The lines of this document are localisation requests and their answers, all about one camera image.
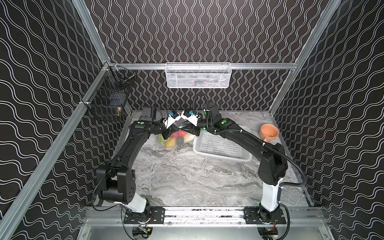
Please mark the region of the clear zip top bag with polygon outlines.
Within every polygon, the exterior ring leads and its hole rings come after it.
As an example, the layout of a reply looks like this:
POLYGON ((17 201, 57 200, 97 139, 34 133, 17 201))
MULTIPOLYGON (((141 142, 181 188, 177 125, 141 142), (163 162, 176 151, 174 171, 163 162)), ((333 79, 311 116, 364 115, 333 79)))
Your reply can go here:
POLYGON ((186 143, 193 142, 195 135, 184 131, 183 129, 170 130, 158 134, 156 137, 157 143, 160 147, 165 149, 173 149, 183 146, 186 143))

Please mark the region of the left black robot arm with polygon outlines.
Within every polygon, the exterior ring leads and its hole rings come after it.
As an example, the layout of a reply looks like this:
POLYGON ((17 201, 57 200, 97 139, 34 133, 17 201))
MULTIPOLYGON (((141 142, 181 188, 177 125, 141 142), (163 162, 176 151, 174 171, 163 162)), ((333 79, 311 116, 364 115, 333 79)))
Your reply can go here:
POLYGON ((133 164, 151 135, 166 132, 162 120, 156 120, 156 113, 156 108, 144 107, 139 120, 130 125, 128 137, 118 153, 96 170, 98 183, 94 193, 100 200, 122 207, 139 223, 151 219, 151 206, 147 199, 136 193, 133 164))

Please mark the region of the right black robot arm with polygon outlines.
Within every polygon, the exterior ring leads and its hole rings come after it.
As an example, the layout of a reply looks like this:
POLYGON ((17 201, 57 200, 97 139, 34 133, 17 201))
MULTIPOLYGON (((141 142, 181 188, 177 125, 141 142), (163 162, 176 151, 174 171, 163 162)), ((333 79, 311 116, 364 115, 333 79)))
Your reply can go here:
POLYGON ((189 130, 198 136, 200 130, 232 141, 252 154, 259 162, 258 176, 263 182, 263 194, 259 204, 258 218, 264 224, 276 223, 280 208, 280 188, 283 186, 302 187, 307 184, 304 172, 290 159, 280 144, 271 144, 244 130, 235 121, 224 118, 217 106, 210 102, 202 116, 195 109, 187 109, 181 117, 190 122, 189 130), (288 164, 294 166, 301 175, 299 183, 285 182, 288 164))

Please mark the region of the green cabbage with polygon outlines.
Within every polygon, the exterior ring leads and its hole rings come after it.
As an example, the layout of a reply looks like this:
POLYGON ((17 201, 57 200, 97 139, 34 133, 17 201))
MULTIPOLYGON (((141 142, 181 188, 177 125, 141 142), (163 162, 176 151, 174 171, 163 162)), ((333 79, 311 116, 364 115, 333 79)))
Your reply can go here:
POLYGON ((164 137, 162 136, 162 135, 158 135, 158 141, 160 142, 160 143, 163 143, 164 142, 164 137))

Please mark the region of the white plastic perforated basket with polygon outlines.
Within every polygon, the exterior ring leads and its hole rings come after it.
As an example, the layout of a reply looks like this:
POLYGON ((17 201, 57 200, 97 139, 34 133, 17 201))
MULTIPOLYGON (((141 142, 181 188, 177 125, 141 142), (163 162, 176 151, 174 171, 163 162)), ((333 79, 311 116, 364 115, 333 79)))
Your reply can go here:
POLYGON ((202 130, 194 138, 193 151, 200 157, 229 162, 250 162, 253 155, 233 141, 202 130))

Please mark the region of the yellow potato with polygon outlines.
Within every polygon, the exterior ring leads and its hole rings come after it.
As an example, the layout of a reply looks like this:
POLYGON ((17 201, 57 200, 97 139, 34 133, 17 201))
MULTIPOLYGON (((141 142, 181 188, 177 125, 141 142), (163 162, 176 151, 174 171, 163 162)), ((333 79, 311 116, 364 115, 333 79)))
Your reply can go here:
POLYGON ((173 148, 177 144, 177 139, 176 138, 169 138, 164 142, 164 146, 167 149, 173 148))

